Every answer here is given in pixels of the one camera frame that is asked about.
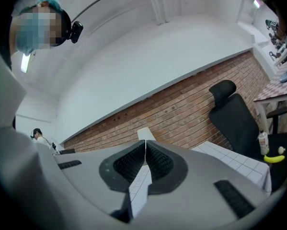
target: white bottle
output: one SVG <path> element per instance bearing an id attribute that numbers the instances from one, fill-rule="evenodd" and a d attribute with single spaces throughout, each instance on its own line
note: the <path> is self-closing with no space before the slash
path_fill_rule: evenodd
<path id="1" fill-rule="evenodd" d="M 269 140 L 268 140 L 268 134 L 264 132 L 262 129 L 260 130 L 258 140 L 260 145 L 260 153 L 262 155 L 266 155 L 269 152 Z"/>

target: red brick wall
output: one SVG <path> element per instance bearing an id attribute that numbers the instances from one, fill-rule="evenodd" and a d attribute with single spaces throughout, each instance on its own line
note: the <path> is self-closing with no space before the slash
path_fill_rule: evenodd
<path id="1" fill-rule="evenodd" d="M 230 79 L 257 119 L 253 98 L 268 83 L 251 52 L 243 53 L 167 89 L 88 128 L 64 143 L 76 152 L 98 150 L 137 140 L 137 130 L 149 127 L 157 141 L 187 149 L 209 140 L 228 148 L 229 142 L 210 122 L 214 99 L 208 89 Z"/>

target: checkered tablecloth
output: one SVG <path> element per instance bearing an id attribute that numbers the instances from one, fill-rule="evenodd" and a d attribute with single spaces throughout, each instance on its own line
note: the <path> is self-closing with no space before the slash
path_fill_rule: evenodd
<path id="1" fill-rule="evenodd" d="M 267 164 L 222 148 L 209 141 L 205 141 L 192 150 L 206 153 L 221 160 L 264 190 L 268 196 L 271 194 L 271 176 Z"/>
<path id="2" fill-rule="evenodd" d="M 266 100 L 269 98 L 279 97 L 287 94 L 287 82 L 281 83 L 280 77 L 287 71 L 287 63 L 280 66 L 276 75 L 271 79 L 264 90 L 254 101 Z"/>

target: banana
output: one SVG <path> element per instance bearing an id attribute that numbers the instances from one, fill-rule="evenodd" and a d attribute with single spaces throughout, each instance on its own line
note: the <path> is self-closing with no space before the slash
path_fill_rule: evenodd
<path id="1" fill-rule="evenodd" d="M 264 160 L 267 162 L 267 163 L 278 163 L 278 162 L 281 162 L 282 160 L 285 159 L 285 156 L 284 155 L 281 155 L 281 156 L 277 156 L 277 157 L 273 157 L 273 158 L 269 158 L 267 156 L 264 156 Z"/>

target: face mask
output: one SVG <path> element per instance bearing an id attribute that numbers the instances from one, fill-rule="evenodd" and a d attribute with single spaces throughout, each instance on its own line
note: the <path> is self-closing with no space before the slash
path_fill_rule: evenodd
<path id="1" fill-rule="evenodd" d="M 16 49 L 29 56 L 37 49 L 49 46 L 51 13 L 24 13 L 15 35 Z"/>

